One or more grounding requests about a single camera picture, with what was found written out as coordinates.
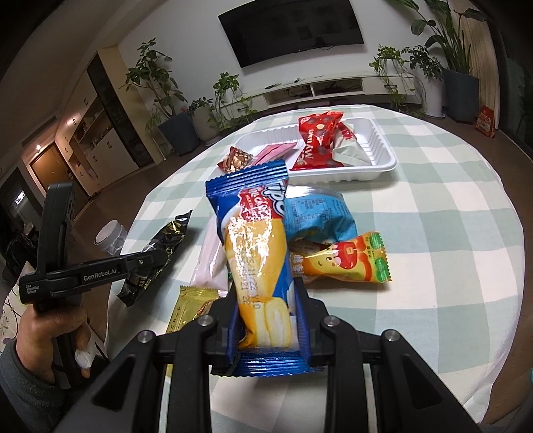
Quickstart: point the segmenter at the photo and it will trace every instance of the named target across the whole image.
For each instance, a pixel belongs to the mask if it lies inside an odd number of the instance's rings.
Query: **checkered tablecloth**
[[[322,280],[311,296],[355,328],[398,330],[481,421],[492,384],[509,353],[522,301],[523,232],[498,175],[469,144],[432,124],[373,106],[339,106],[346,117],[368,117],[383,130],[398,166],[372,182],[332,183],[341,191],[359,233],[377,230],[393,281],[385,286]],[[250,131],[297,123],[311,112],[262,118],[198,155],[144,201],[122,253],[140,251],[173,216],[193,209],[173,273],[127,309],[109,297],[106,339],[111,357],[137,332],[164,333],[180,285],[198,261],[203,229],[213,211],[205,181],[231,144]],[[212,376],[213,431],[322,432],[326,376],[218,378]]]

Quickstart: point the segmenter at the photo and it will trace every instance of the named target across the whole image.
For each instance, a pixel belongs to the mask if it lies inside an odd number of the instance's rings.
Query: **metal bolt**
[[[329,327],[337,326],[341,320],[336,316],[326,316],[324,318],[324,324]]]
[[[198,317],[198,325],[200,325],[200,326],[211,325],[211,323],[213,323],[214,321],[215,321],[215,319],[213,318],[213,316],[210,316],[210,315],[205,315],[205,316]]]
[[[141,343],[148,343],[152,338],[154,338],[154,333],[152,331],[141,331],[137,334],[137,339]]]
[[[400,339],[400,333],[394,329],[387,329],[385,331],[385,338],[389,341],[397,341]]]

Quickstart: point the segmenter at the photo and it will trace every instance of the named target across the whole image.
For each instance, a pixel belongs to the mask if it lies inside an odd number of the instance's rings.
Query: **white tv cabinet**
[[[390,75],[391,86],[400,94],[415,95],[413,76],[400,77]],[[299,79],[297,82],[280,84],[270,89],[247,92],[243,97],[250,98],[248,106],[257,111],[297,105],[300,103],[327,100],[356,95],[387,95],[387,85],[375,72],[360,71],[337,75],[319,75]],[[224,106],[222,112],[230,118],[238,118],[244,114],[246,107],[242,103],[233,102]]]

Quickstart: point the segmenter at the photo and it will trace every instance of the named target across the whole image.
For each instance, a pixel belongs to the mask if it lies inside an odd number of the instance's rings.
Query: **white snack package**
[[[91,332],[91,338],[85,350],[76,349],[74,354],[74,359],[80,368],[91,368],[93,364],[94,357],[96,356],[96,341],[94,339],[93,333]]]
[[[342,122],[337,125],[332,158],[337,162],[354,167],[372,165],[366,152],[357,143],[355,134]]]
[[[226,253],[216,232],[216,216],[213,215],[205,229],[204,243],[200,250],[198,264],[192,274],[191,287],[213,288],[228,291],[228,267]]]

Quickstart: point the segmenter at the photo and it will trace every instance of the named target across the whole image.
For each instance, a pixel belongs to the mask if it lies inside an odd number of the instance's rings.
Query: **red bag on floor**
[[[305,141],[305,147],[292,170],[327,169],[343,166],[332,159],[335,129],[342,116],[343,113],[340,111],[328,111],[301,117],[298,120],[298,129]]]
[[[494,138],[496,135],[496,121],[494,120],[494,111],[487,106],[483,106],[475,122],[475,128],[485,134],[489,138]]]

